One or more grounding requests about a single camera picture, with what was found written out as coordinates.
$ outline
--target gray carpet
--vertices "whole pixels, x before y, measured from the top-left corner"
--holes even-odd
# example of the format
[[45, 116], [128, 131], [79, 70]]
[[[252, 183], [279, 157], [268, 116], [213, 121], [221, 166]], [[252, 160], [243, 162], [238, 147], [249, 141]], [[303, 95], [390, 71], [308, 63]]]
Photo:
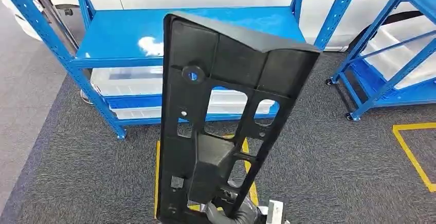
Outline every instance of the gray carpet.
[[[260, 201], [284, 201], [295, 222], [435, 222], [436, 195], [422, 183], [392, 125], [434, 122], [436, 106], [377, 109], [347, 121], [338, 90], [324, 85], [342, 60], [336, 53], [320, 59], [256, 178]], [[215, 122], [209, 128], [226, 134], [232, 126]], [[434, 151], [435, 132], [402, 133], [419, 145], [417, 158], [433, 171], [434, 154], [426, 151]], [[67, 77], [0, 222], [157, 223], [158, 139], [158, 125], [129, 127], [125, 141], [116, 139]]]

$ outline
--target white box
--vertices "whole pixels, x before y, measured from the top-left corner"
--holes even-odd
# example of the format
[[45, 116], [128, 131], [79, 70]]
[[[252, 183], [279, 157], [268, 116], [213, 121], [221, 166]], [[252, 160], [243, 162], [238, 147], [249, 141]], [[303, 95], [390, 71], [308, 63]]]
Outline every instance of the white box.
[[[272, 100], [263, 100], [259, 103], [256, 114], [268, 114], [270, 107], [274, 104]], [[245, 102], [242, 103], [209, 103], [208, 114], [242, 114]], [[117, 118], [125, 119], [144, 119], [160, 118], [162, 107], [139, 107], [139, 108], [114, 108]]]

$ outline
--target blue shelf board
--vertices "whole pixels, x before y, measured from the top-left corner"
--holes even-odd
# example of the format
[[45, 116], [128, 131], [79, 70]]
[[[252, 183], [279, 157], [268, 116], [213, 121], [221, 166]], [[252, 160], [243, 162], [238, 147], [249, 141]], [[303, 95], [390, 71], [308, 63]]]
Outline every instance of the blue shelf board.
[[[386, 83], [379, 72], [363, 59], [353, 62], [350, 69], [368, 97], [374, 95]], [[436, 103], [436, 78], [403, 89], [392, 89], [377, 100], [374, 107], [430, 103]]]
[[105, 10], [96, 12], [72, 62], [82, 67], [113, 67], [126, 59], [144, 66], [162, 65], [163, 19], [171, 11], [305, 42], [289, 7]]
[[398, 90], [398, 94], [387, 99], [379, 99], [375, 107], [403, 106], [436, 103], [436, 78], [414, 88]]
[[436, 0], [405, 0], [436, 24]]

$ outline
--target blue shelf upright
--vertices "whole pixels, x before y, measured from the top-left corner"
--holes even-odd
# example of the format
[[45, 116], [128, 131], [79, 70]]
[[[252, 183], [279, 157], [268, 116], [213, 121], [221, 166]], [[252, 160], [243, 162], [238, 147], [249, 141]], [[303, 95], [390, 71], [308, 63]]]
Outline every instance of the blue shelf upright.
[[[85, 25], [85, 36], [78, 45], [66, 47], [57, 34], [36, 8], [33, 0], [11, 0], [23, 17], [35, 29], [51, 52], [64, 66], [68, 74], [84, 91], [100, 115], [118, 135], [125, 137], [126, 125], [160, 123], [159, 118], [117, 119], [110, 105], [131, 102], [132, 96], [104, 97], [90, 84], [83, 70], [103, 67], [160, 66], [162, 55], [148, 52], [139, 43], [143, 38], [152, 38], [155, 43], [163, 42], [163, 17], [171, 11], [182, 10], [209, 17], [230, 24], [244, 26], [253, 30], [282, 36], [304, 42], [299, 28], [302, 0], [292, 0], [290, 6], [283, 7], [237, 7], [237, 8], [194, 8], [194, 9], [136, 9], [136, 10], [96, 10], [91, 0], [78, 0]], [[46, 14], [56, 9], [49, 0], [38, 0]], [[335, 0], [330, 13], [316, 39], [315, 46], [324, 49], [351, 0]], [[138, 102], [147, 97], [139, 97]], [[267, 115], [254, 118], [271, 118], [278, 111], [273, 106]], [[239, 119], [241, 115], [208, 115], [207, 120]]]
[[[429, 79], [402, 89], [395, 89], [404, 77], [416, 69], [436, 50], [436, 39], [431, 40], [415, 57], [413, 57], [402, 69], [400, 69], [391, 79], [386, 80], [373, 66], [369, 65], [365, 58], [384, 52], [386, 50], [399, 47], [406, 43], [436, 34], [436, 30], [424, 33], [403, 42], [377, 50], [375, 52], [360, 55], [366, 47], [368, 41], [373, 38], [379, 27], [383, 24], [389, 13], [395, 9], [399, 3], [409, 2], [422, 12], [430, 21], [436, 24], [436, 0], [389, 0], [375, 21], [370, 25], [365, 34], [358, 41], [356, 46], [350, 51], [347, 58], [340, 67], [326, 80], [327, 85], [337, 84], [342, 80], [347, 91], [350, 93], [357, 109], [346, 114], [348, 120], [360, 120], [360, 117], [374, 107], [400, 106], [436, 103], [436, 78]], [[354, 90], [345, 72], [350, 71], [352, 76], [367, 95], [367, 100], [362, 101]]]

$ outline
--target mounting hole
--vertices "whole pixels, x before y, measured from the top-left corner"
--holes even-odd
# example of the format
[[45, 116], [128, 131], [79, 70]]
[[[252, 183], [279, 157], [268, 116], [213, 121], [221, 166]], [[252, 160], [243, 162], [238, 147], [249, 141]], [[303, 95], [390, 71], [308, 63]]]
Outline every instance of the mounting hole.
[[181, 75], [190, 84], [199, 84], [206, 77], [203, 70], [198, 66], [185, 66], [181, 71]]
[[188, 73], [188, 76], [189, 76], [189, 79], [192, 80], [192, 81], [195, 81], [195, 80], [198, 79], [197, 74], [194, 73], [194, 72], [190, 72], [190, 73]]

